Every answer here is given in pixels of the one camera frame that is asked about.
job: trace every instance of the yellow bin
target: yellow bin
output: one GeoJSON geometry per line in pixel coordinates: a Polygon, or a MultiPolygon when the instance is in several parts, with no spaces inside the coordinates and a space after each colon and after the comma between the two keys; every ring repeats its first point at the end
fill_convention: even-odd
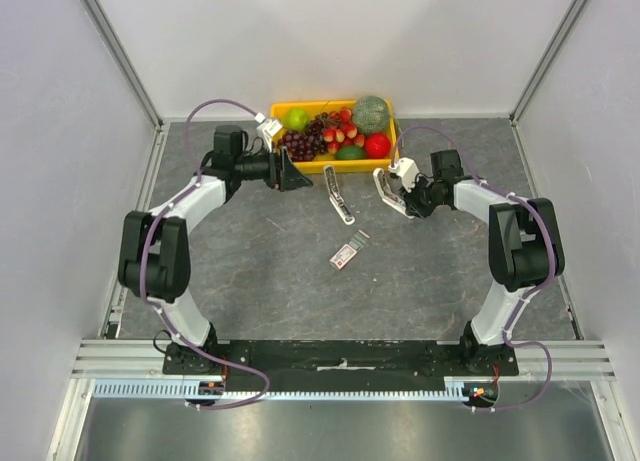
{"type": "MultiPolygon", "coordinates": [[[[396,138],[396,128],[393,123],[393,109],[391,107],[391,102],[387,99],[385,100],[387,105],[389,106],[389,113],[391,114],[391,119],[389,120],[389,126],[384,130],[384,134],[387,135],[389,141],[391,141],[391,149],[393,150],[393,146],[395,146],[397,138],[396,138]]],[[[320,114],[323,112],[331,112],[331,111],[339,111],[340,108],[346,106],[348,108],[353,109],[353,106],[356,104],[355,99],[351,99],[348,101],[312,101],[307,103],[277,103],[271,106],[271,117],[282,119],[287,112],[291,108],[304,108],[307,113],[309,113],[309,117],[313,119],[316,114],[320,114]]],[[[279,141],[283,136],[284,130],[281,131],[275,138],[275,141],[279,141]]],[[[325,165],[333,164],[336,168],[336,171],[339,173],[367,173],[372,172],[376,168],[383,168],[385,170],[389,169],[389,164],[391,162],[391,152],[389,152],[389,158],[383,159],[356,159],[349,161],[309,161],[306,163],[295,163],[296,167],[305,174],[322,174],[322,170],[325,165]]]]}

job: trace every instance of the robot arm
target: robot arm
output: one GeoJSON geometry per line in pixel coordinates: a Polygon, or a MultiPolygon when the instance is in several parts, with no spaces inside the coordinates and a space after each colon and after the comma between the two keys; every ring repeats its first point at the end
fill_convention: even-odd
{"type": "MultiPolygon", "coordinates": [[[[549,272],[549,261],[537,223],[525,207],[483,188],[465,176],[456,150],[431,154],[433,177],[420,173],[414,160],[400,158],[390,167],[400,179],[400,195],[390,192],[384,172],[374,172],[383,201],[409,218],[430,216],[438,206],[466,211],[489,226],[489,268],[494,278],[480,312],[467,323],[461,338],[463,358],[471,359],[487,347],[504,343],[522,309],[523,295],[540,285],[549,272]]],[[[555,275],[564,270],[564,253],[551,201],[529,199],[549,232],[556,257],[555,275]]]]}
{"type": "MultiPolygon", "coordinates": [[[[161,220],[153,239],[147,263],[148,300],[158,314],[171,322],[181,338],[196,346],[216,344],[213,326],[202,316],[188,289],[191,278],[189,233],[214,209],[225,204],[242,181],[262,179],[272,189],[289,191],[312,182],[300,173],[287,155],[273,152],[270,133],[278,126],[258,130],[266,139],[266,149],[256,154],[245,152],[246,133],[236,126],[221,126],[214,134],[213,150],[202,161],[201,175],[195,175],[178,193],[189,191],[179,204],[173,201],[148,212],[132,211],[125,217],[118,264],[118,280],[136,296],[140,296],[140,266],[144,241],[153,220],[167,206],[171,210],[161,220]]],[[[185,344],[182,339],[176,343],[185,344]]]]}

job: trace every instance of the white backdrop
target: white backdrop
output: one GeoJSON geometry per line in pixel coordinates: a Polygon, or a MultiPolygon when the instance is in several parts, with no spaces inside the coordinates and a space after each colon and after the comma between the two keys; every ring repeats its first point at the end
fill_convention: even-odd
{"type": "Polygon", "coordinates": [[[35,461],[102,324],[153,127],[78,0],[0,0],[0,126],[0,446],[35,461]]]}
{"type": "Polygon", "coordinates": [[[570,1],[100,0],[163,117],[366,93],[408,116],[505,114],[570,1]]]}
{"type": "Polygon", "coordinates": [[[578,321],[602,339],[640,426],[640,13],[591,0],[521,122],[555,204],[578,321]]]}

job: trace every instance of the gray tabletop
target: gray tabletop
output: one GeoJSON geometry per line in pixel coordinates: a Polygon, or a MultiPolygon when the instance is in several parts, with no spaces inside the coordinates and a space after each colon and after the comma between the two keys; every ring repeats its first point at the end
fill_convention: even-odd
{"type": "MultiPolygon", "coordinates": [[[[492,184],[530,196],[507,120],[429,122],[453,133],[492,184]]],[[[401,121],[401,126],[419,123],[401,121]]],[[[193,124],[193,144],[201,155],[211,149],[219,124],[193,124]]],[[[250,132],[255,126],[234,124],[250,132]]],[[[181,132],[181,123],[171,125],[152,205],[184,187],[193,172],[181,132]]],[[[429,173],[429,153],[447,148],[436,134],[412,132],[403,153],[429,173]]],[[[491,285],[486,225],[445,207],[428,219],[408,220],[382,203],[371,174],[340,174],[341,192],[356,217],[346,226],[329,203],[324,178],[312,178],[313,187],[287,193],[246,182],[193,231],[190,288],[218,336],[457,339],[491,285]],[[358,229],[370,242],[338,272],[329,258],[358,229]]],[[[149,338],[161,328],[155,313],[129,295],[120,336],[149,338]]],[[[514,337],[574,337],[557,283],[534,298],[514,337]]]]}

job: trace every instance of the gray floor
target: gray floor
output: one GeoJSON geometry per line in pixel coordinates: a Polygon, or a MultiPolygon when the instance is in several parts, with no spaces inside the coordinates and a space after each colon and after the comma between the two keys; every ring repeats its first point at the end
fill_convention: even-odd
{"type": "MultiPolygon", "coordinates": [[[[463,143],[482,176],[530,195],[507,120],[431,122],[463,143]]],[[[215,126],[194,123],[192,139],[200,155],[211,149],[215,126]]],[[[181,189],[193,172],[181,132],[181,124],[171,125],[153,205],[181,189]]],[[[403,152],[430,172],[429,153],[447,147],[437,135],[413,132],[403,152]]],[[[288,193],[271,191],[262,182],[245,183],[192,233],[191,290],[218,335],[457,339],[491,284],[486,226],[448,208],[409,221],[380,201],[370,174],[342,174],[338,182],[356,216],[356,223],[346,226],[329,203],[324,179],[313,180],[313,188],[288,193]],[[371,236],[370,244],[347,268],[335,271],[329,258],[358,229],[371,236]]],[[[161,328],[153,312],[128,296],[121,337],[149,338],[161,328]]],[[[514,337],[574,337],[557,284],[534,298],[514,337]]]]}
{"type": "MultiPolygon", "coordinates": [[[[505,403],[535,384],[502,383],[505,403]]],[[[211,413],[180,400],[93,399],[77,461],[612,461],[588,383],[526,409],[419,401],[267,401],[211,413]]]]}

